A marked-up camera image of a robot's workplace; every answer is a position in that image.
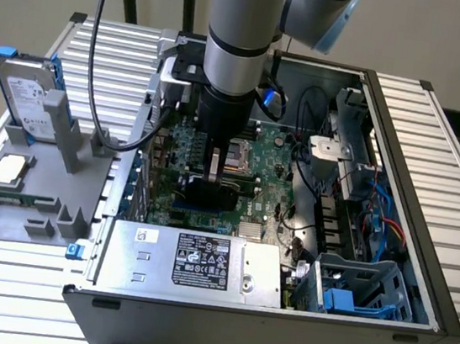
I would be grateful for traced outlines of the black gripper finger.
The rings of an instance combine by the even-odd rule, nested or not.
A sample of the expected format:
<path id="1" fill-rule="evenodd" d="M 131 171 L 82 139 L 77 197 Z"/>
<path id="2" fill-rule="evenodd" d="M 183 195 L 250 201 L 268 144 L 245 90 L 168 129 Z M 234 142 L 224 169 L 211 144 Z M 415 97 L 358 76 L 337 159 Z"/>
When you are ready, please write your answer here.
<path id="1" fill-rule="evenodd" d="M 206 191 L 218 192 L 221 188 L 225 166 L 223 151 L 209 151 L 205 157 L 202 184 Z"/>

